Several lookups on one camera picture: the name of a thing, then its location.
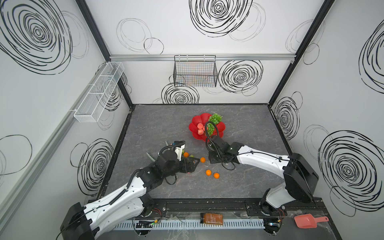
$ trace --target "artificial grapes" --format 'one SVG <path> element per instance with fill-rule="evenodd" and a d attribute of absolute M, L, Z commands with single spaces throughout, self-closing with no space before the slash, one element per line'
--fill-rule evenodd
<path fill-rule="evenodd" d="M 209 117 L 209 121 L 213 122 L 214 124 L 218 124 L 219 122 L 221 122 L 222 118 L 223 116 L 220 116 L 219 114 L 215 113 Z M 208 134 L 209 136 L 211 136 L 215 130 L 215 127 L 211 123 L 209 123 L 207 125 L 207 128 L 208 128 Z"/>

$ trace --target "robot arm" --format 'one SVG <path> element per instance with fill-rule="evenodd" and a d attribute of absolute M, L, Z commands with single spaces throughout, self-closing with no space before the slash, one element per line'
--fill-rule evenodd
<path fill-rule="evenodd" d="M 281 205 L 294 200 L 304 203 L 312 201 L 319 177 L 300 154 L 276 155 L 238 142 L 229 145 L 219 136 L 212 136 L 207 140 L 207 145 L 211 148 L 211 163 L 248 164 L 272 172 L 285 180 L 264 193 L 260 208 L 265 215 L 270 215 Z"/>
<path fill-rule="evenodd" d="M 126 219 L 149 215 L 154 203 L 148 192 L 177 172 L 194 172 L 200 162 L 197 158 L 182 158 L 184 146 L 184 141 L 176 141 L 164 147 L 157 160 L 136 170 L 127 184 L 83 207 L 80 203 L 70 207 L 60 227 L 63 239 L 94 240 Z"/>

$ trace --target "red bowl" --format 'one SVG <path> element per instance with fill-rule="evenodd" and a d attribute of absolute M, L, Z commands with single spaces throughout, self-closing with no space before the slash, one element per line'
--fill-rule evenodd
<path fill-rule="evenodd" d="M 189 124 L 189 130 L 192 132 L 192 135 L 193 135 L 194 138 L 196 138 L 198 140 L 202 140 L 202 141 L 205 142 L 205 139 L 207 138 L 207 136 L 205 135 L 205 132 L 202 135 L 199 135 L 197 133 L 197 131 L 199 130 L 197 125 L 199 123 L 202 123 L 205 126 L 205 123 L 209 120 L 210 116 L 212 116 L 212 115 L 209 114 L 209 113 L 203 113 L 201 115 L 197 115 L 197 116 L 194 116 L 192 118 L 192 122 Z M 225 130 L 225 124 L 223 122 L 219 122 L 216 126 L 217 126 L 217 129 L 218 129 L 219 136 L 223 137 L 224 130 Z M 212 135 L 217 135 L 217 131 L 214 130 Z"/>

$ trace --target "pink scoop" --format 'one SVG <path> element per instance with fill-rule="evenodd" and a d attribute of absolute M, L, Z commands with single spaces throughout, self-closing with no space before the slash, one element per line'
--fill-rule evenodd
<path fill-rule="evenodd" d="M 318 222 L 328 222 L 328 217 L 313 217 L 312 214 L 304 214 L 295 217 L 296 225 L 299 228 L 315 228 Z"/>

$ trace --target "wall with black circle pattern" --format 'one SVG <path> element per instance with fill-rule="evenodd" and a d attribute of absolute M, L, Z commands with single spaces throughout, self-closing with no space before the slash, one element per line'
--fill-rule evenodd
<path fill-rule="evenodd" d="M 336 1 L 272 108 L 343 239 L 381 238 L 370 230 L 384 213 L 383 7 Z"/>
<path fill-rule="evenodd" d="M 104 58 L 75 0 L 0 0 L 0 14 L 1 217 Z M 95 196 L 129 110 L 119 88 L 106 106 L 98 123 L 72 125 L 0 239 L 54 239 L 68 208 Z"/>
<path fill-rule="evenodd" d="M 296 53 L 322 2 L 117 0 L 116 9 L 87 1 L 111 54 Z M 308 64 L 321 35 L 307 49 Z M 217 61 L 216 87 L 172 87 L 172 62 L 125 62 L 124 72 L 135 104 L 267 103 L 289 64 Z"/>

